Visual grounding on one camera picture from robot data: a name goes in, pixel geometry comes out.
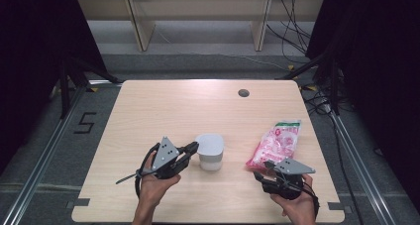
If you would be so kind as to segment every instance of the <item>wooden table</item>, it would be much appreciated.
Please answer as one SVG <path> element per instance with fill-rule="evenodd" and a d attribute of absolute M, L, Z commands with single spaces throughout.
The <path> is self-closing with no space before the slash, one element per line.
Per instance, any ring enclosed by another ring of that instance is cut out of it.
<path fill-rule="evenodd" d="M 241 97 L 241 89 L 250 92 Z M 130 222 L 137 206 L 134 179 L 115 182 L 139 168 L 162 136 L 176 147 L 204 133 L 221 134 L 223 166 L 205 171 L 198 155 L 162 199 L 155 222 L 283 223 L 281 208 L 247 170 L 262 135 L 279 120 L 300 119 L 295 159 L 317 170 L 313 188 L 320 198 L 317 222 L 342 222 L 344 212 L 329 210 L 340 202 L 298 87 L 288 80 L 138 80 L 126 81 L 98 146 L 79 199 L 77 222 Z"/>

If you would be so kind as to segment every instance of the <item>pink plastic bag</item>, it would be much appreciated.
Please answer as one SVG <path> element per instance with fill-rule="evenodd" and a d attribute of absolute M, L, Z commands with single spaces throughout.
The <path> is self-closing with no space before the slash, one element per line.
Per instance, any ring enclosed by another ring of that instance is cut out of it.
<path fill-rule="evenodd" d="M 265 169 L 264 162 L 268 160 L 279 163 L 285 158 L 293 158 L 300 126 L 300 120 L 278 122 L 262 136 L 246 165 L 251 169 Z"/>

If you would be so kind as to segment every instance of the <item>human hand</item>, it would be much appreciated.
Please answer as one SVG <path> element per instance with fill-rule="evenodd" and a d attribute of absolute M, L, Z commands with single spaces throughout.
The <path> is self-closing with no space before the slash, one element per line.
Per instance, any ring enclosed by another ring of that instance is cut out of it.
<path fill-rule="evenodd" d="M 155 153 L 156 152 L 151 153 L 148 157 L 148 160 L 145 163 L 145 169 L 150 169 L 152 167 L 152 159 Z M 158 179 L 152 174 L 143 176 L 140 186 L 139 203 L 137 205 L 133 225 L 152 224 L 153 215 L 160 200 L 163 198 L 166 191 L 180 180 L 181 176 L 179 174 L 168 179 Z"/>
<path fill-rule="evenodd" d="M 305 183 L 304 188 L 311 190 L 312 177 L 308 174 L 302 175 Z M 311 195 L 302 192 L 299 197 L 288 200 L 278 194 L 271 194 L 271 199 L 283 208 L 282 216 L 288 216 L 294 225 L 311 225 L 315 224 L 314 203 Z"/>

